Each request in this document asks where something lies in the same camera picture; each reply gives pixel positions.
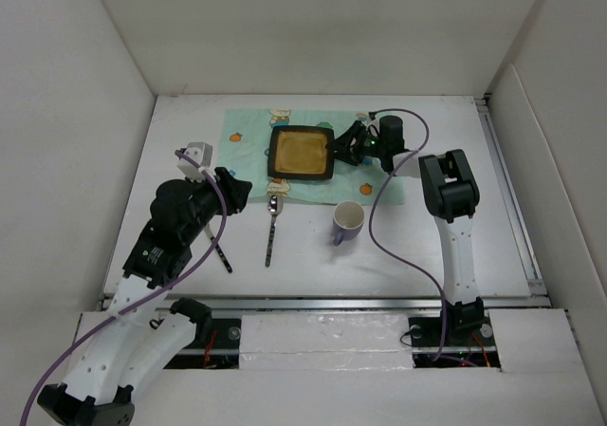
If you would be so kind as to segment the silver spoon patterned handle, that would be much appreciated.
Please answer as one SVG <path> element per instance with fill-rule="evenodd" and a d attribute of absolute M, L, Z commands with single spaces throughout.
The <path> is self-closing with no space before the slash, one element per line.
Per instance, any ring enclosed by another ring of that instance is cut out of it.
<path fill-rule="evenodd" d="M 284 198 L 279 194 L 273 194 L 269 197 L 267 210 L 270 215 L 270 227 L 267 240 L 267 250 L 265 257 L 265 267 L 269 268 L 273 253 L 274 239 L 276 233 L 277 219 L 284 207 Z"/>

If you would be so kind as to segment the silver fork patterned handle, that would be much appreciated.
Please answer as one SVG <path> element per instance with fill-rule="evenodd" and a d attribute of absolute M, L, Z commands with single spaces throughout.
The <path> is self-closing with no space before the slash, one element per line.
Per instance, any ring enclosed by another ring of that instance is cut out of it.
<path fill-rule="evenodd" d="M 208 239 L 211 241 L 211 243 L 214 244 L 214 250 L 215 250 L 216 254 L 218 255 L 224 268 L 226 269 L 227 273 L 233 273 L 233 268 L 226 256 L 226 254 L 224 253 L 224 251 L 222 250 L 220 245 L 216 242 L 216 237 L 215 237 L 210 225 L 207 225 L 204 228 L 204 233 L 206 234 Z"/>

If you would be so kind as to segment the square black amber plate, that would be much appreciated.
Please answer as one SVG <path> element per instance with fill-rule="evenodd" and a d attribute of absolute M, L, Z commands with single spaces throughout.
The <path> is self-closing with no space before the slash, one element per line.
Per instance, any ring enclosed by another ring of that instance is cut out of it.
<path fill-rule="evenodd" d="M 274 126 L 271 132 L 267 175 L 279 179 L 328 180 L 334 174 L 334 155 L 327 146 L 331 128 L 308 125 Z"/>

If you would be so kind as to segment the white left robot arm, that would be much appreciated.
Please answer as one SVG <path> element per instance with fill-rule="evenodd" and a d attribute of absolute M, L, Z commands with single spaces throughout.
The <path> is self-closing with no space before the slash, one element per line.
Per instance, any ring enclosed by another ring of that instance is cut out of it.
<path fill-rule="evenodd" d="M 223 167 L 198 179 L 171 179 L 156 189 L 150 220 L 124 266 L 108 318 L 88 336 L 72 371 L 48 384 L 37 403 L 61 425 L 128 425 L 135 404 L 166 364 L 186 346 L 212 335 L 212 311 L 181 298 L 150 327 L 174 283 L 194 270 L 191 245 L 217 215 L 227 218 L 246 207 L 250 182 Z"/>

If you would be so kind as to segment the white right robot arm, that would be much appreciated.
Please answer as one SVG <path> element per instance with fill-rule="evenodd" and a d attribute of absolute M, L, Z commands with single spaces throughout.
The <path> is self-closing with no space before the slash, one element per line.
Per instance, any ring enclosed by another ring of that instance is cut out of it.
<path fill-rule="evenodd" d="M 423 146 L 405 146 L 402 118 L 395 110 L 369 114 L 369 121 L 355 121 L 341 136 L 327 144 L 335 160 L 358 166 L 366 157 L 379 160 L 388 178 L 404 176 L 406 163 L 418 164 L 424 203 L 439 232 L 443 283 L 438 285 L 441 313 L 434 359 L 443 348 L 459 344 L 480 329 L 485 308 L 476 282 L 472 251 L 473 216 L 480 191 L 463 150 L 423 155 Z"/>

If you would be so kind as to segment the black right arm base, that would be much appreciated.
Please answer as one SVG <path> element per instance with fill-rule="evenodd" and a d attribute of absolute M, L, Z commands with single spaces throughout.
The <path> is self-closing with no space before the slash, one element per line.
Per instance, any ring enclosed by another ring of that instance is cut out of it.
<path fill-rule="evenodd" d="M 442 337 L 438 317 L 412 317 L 400 343 L 412 351 L 415 369 L 425 368 L 500 368 L 497 344 L 489 317 L 463 336 L 446 334 L 441 354 L 435 357 Z"/>

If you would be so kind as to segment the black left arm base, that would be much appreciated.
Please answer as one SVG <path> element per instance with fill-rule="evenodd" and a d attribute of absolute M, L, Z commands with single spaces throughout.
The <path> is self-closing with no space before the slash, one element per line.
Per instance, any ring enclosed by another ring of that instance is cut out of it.
<path fill-rule="evenodd" d="M 213 319 L 209 333 L 180 350 L 165 369 L 238 369 L 241 323 L 239 318 Z"/>

